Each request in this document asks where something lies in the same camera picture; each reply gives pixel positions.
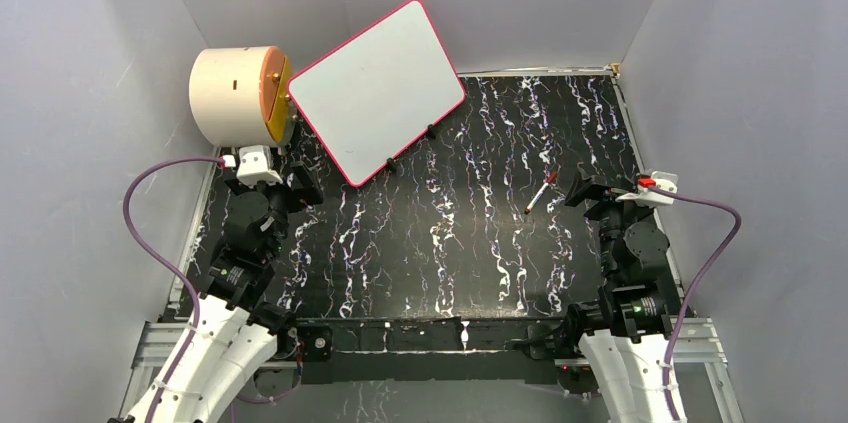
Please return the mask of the white whiteboard marker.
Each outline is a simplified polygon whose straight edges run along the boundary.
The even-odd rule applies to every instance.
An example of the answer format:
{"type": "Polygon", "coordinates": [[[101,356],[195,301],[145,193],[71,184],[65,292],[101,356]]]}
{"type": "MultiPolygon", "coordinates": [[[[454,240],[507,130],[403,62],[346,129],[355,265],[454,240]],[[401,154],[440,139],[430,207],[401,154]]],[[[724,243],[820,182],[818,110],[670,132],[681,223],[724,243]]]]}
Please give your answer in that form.
{"type": "Polygon", "coordinates": [[[542,196],[545,194],[545,192],[546,192],[546,191],[547,191],[547,190],[551,187],[551,185],[555,182],[555,180],[557,179],[557,176],[558,176],[558,172],[557,172],[557,171],[553,171],[553,172],[551,172],[551,173],[550,173],[550,174],[546,177],[546,179],[544,180],[544,182],[543,182],[543,184],[541,185],[541,187],[540,187],[540,188],[536,191],[536,193],[533,195],[533,198],[532,198],[532,199],[530,200],[530,202],[526,205],[526,207],[525,207],[525,209],[524,209],[524,214],[525,214],[525,215],[528,215],[528,214],[529,214],[529,213],[530,213],[530,212],[534,209],[534,207],[537,205],[537,203],[538,203],[538,202],[539,202],[539,200],[542,198],[542,196]]]}

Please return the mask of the pink framed whiteboard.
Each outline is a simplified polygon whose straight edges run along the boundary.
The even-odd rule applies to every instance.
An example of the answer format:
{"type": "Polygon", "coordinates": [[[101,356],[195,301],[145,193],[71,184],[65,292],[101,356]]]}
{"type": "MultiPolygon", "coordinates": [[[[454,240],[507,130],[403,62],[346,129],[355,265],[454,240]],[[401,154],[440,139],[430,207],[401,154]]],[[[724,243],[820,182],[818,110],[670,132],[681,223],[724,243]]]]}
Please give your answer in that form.
{"type": "Polygon", "coordinates": [[[409,0],[301,70],[287,92],[353,187],[466,99],[421,0],[409,0]]]}

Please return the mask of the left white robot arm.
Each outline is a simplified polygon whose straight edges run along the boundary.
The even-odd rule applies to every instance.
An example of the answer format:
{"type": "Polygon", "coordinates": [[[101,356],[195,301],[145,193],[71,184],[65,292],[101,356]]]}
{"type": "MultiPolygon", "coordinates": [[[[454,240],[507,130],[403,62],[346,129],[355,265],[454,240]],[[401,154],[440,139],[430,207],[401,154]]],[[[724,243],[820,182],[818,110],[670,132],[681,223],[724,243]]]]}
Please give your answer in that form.
{"type": "Polygon", "coordinates": [[[204,160],[224,169],[236,197],[199,285],[144,240],[130,215],[139,184],[178,162],[168,160],[145,170],[125,193],[123,217],[131,236],[183,283],[192,302],[177,343],[124,416],[126,422],[215,422],[263,363],[272,357],[286,359],[302,345],[294,314],[264,301],[263,295],[275,276],[272,261],[279,238],[287,234],[289,215],[322,203],[320,187],[301,162],[288,166],[289,180],[277,182],[276,173],[270,172],[267,180],[250,187],[233,175],[243,166],[232,156],[204,160]]]}

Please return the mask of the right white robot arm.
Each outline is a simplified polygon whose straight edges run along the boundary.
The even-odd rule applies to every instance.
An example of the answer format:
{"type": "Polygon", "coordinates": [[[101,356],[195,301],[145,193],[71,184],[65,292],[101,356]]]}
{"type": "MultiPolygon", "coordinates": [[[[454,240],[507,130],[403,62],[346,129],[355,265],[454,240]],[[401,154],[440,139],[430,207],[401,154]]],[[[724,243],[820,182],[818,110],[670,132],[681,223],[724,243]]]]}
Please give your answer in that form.
{"type": "Polygon", "coordinates": [[[598,223],[603,282],[598,297],[570,305],[565,348],[585,357],[613,422],[683,422],[672,364],[664,355],[673,330],[672,300],[660,287],[670,242],[654,210],[670,205],[678,177],[653,171],[614,183],[577,174],[566,197],[598,223]]]}

